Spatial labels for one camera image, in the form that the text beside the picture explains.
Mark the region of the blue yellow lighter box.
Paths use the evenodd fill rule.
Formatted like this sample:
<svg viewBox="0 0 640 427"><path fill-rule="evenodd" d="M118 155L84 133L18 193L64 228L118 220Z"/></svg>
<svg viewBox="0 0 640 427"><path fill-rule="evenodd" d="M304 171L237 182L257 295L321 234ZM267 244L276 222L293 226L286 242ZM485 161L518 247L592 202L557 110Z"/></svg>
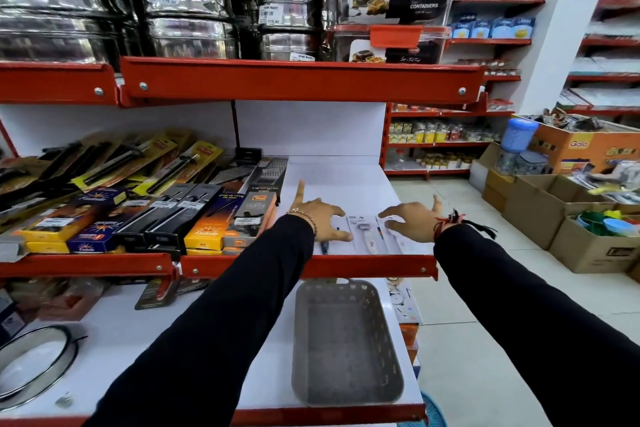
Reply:
<svg viewBox="0 0 640 427"><path fill-rule="evenodd" d="M20 230L25 243L65 243L125 201L125 188L97 187L81 193L47 217Z"/></svg>
<svg viewBox="0 0 640 427"><path fill-rule="evenodd" d="M116 235L117 232L139 213L145 211L149 204L149 199L124 201L123 204L113 208L66 241L68 252L76 254L123 252L122 239Z"/></svg>

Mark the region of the row of blue small boxes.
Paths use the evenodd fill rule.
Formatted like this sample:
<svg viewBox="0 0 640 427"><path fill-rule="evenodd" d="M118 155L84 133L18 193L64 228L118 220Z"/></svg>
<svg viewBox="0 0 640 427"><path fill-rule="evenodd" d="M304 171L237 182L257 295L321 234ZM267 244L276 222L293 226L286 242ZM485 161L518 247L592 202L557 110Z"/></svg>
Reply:
<svg viewBox="0 0 640 427"><path fill-rule="evenodd" d="M454 39L518 39L532 38L535 17L469 19L452 22Z"/></svg>

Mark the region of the black carded packet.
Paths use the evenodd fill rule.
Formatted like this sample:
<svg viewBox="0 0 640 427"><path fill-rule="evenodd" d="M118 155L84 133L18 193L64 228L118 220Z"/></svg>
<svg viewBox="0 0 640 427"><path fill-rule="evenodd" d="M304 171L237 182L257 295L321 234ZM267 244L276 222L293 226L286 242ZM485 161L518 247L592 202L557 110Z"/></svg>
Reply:
<svg viewBox="0 0 640 427"><path fill-rule="evenodd" d="M168 307L176 298L203 291L212 282L212 279L203 278L154 278L148 282L134 309L150 310Z"/></svg>

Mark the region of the person's right hand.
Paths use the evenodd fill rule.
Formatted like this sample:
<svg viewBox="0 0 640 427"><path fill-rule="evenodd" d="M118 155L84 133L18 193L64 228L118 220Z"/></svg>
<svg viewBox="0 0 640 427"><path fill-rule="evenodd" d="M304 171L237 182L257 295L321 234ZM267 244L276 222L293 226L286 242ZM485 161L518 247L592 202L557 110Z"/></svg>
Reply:
<svg viewBox="0 0 640 427"><path fill-rule="evenodd" d="M387 218L386 227L407 239L416 243L434 243L436 218L443 218L443 215L435 215L432 207L420 202L410 202L389 206L378 217Z"/></svg>

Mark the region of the blue plastic basket rim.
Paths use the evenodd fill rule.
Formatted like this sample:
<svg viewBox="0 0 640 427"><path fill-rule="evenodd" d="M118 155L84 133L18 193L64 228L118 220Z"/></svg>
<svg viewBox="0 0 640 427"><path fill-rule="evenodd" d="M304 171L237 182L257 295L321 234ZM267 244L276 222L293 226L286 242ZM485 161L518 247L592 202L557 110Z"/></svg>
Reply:
<svg viewBox="0 0 640 427"><path fill-rule="evenodd" d="M426 417L418 421L396 423L396 427L448 427L441 409L434 400L424 391L420 393L424 403Z"/></svg>

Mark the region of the white packet kitchen tool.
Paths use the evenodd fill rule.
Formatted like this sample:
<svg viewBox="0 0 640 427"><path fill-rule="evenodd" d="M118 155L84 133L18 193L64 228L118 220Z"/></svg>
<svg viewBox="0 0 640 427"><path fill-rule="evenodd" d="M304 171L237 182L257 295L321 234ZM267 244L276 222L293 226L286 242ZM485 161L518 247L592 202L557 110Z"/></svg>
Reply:
<svg viewBox="0 0 640 427"><path fill-rule="evenodd" d="M385 244L387 255L405 255L408 253L405 237L386 227L387 218L375 217L379 234Z"/></svg>

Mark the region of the person's left forearm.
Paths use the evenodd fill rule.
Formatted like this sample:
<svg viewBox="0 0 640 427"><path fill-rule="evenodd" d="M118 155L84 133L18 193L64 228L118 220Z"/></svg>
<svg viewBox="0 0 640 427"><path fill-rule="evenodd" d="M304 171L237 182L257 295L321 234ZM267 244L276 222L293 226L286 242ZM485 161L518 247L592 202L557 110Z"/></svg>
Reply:
<svg viewBox="0 0 640 427"><path fill-rule="evenodd" d="M114 380L83 427L230 427L313 251L306 221L278 219Z"/></svg>

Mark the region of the white packet white peeler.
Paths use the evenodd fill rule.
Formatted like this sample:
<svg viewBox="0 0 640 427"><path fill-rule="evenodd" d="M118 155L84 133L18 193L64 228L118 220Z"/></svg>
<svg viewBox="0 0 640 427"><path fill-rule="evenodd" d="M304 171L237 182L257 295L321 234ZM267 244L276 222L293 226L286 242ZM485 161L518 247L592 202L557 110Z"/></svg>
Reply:
<svg viewBox="0 0 640 427"><path fill-rule="evenodd" d="M348 214L346 219L357 255L383 255L386 249L374 216L356 213Z"/></svg>

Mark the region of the colourful plastic bowls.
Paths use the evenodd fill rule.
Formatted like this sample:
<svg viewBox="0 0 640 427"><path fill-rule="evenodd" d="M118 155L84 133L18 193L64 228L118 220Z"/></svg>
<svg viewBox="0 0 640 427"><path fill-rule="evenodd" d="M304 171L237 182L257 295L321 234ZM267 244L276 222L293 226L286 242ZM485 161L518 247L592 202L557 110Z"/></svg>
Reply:
<svg viewBox="0 0 640 427"><path fill-rule="evenodd" d="M624 215L619 210L584 211L575 216L582 228L600 237L640 237L640 218Z"/></svg>

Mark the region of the black slim tool box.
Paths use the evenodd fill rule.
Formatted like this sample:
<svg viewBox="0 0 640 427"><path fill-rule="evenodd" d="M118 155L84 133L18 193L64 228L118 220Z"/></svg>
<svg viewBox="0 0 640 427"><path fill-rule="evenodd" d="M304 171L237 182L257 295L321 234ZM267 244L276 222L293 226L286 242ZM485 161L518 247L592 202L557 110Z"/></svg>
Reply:
<svg viewBox="0 0 640 427"><path fill-rule="evenodd" d="M186 253L184 238L204 213L204 208L223 190L222 185L199 183L145 232L150 252L170 253L173 260Z"/></svg>
<svg viewBox="0 0 640 427"><path fill-rule="evenodd" d="M115 244L123 246L127 253L145 253L152 244L149 230L160 220L167 218L177 204L196 186L194 183L176 183L128 220L115 234Z"/></svg>

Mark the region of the red background shelf unit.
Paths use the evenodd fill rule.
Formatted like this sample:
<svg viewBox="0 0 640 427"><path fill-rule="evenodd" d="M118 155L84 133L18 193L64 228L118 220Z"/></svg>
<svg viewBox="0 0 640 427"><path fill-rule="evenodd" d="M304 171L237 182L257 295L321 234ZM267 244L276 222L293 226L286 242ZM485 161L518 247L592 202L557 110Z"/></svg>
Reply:
<svg viewBox="0 0 640 427"><path fill-rule="evenodd" d="M447 24L462 20L537 17L546 0L453 0ZM485 118L498 128L516 111L512 93L527 70L524 58L536 42L537 29L528 40L454 39L446 45L442 62L479 67L484 71L476 103L462 107L388 103L381 142L380 166L388 176L468 176L471 160L492 142L389 144L388 125L404 118Z"/></svg>

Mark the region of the row of yellow-lid jars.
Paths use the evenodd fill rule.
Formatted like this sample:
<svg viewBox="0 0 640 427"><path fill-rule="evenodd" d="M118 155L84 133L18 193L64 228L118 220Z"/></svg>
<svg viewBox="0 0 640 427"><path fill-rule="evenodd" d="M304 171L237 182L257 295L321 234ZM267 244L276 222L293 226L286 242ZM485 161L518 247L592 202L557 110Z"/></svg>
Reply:
<svg viewBox="0 0 640 427"><path fill-rule="evenodd" d="M388 125L389 144L500 142L502 133L485 118L404 118Z"/></svg>

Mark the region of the orange grey tool box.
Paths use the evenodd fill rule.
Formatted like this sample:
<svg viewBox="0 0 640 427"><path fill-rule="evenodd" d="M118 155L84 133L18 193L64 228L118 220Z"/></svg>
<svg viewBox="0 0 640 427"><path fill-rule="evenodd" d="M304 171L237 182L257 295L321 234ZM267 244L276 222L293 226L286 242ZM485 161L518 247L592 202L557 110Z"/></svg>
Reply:
<svg viewBox="0 0 640 427"><path fill-rule="evenodd" d="M232 215L222 238L223 255L239 255L268 228L277 202L275 191L252 191Z"/></svg>

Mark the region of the stacks of round steel containers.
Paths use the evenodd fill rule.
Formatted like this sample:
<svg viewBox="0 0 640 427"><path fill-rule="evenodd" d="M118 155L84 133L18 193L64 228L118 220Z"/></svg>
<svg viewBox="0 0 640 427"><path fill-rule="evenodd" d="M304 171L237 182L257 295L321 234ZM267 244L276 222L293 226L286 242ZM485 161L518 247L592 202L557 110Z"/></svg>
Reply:
<svg viewBox="0 0 640 427"><path fill-rule="evenodd" d="M0 62L313 62L322 0L0 0Z"/></svg>

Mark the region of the white carded utensil packet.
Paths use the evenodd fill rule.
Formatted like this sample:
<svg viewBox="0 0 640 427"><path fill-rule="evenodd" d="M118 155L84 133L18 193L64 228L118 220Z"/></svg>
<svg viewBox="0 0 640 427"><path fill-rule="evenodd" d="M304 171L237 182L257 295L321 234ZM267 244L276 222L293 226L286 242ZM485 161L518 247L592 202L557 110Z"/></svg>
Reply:
<svg viewBox="0 0 640 427"><path fill-rule="evenodd" d="M408 278L387 278L388 293L399 324L421 325L422 316Z"/></svg>

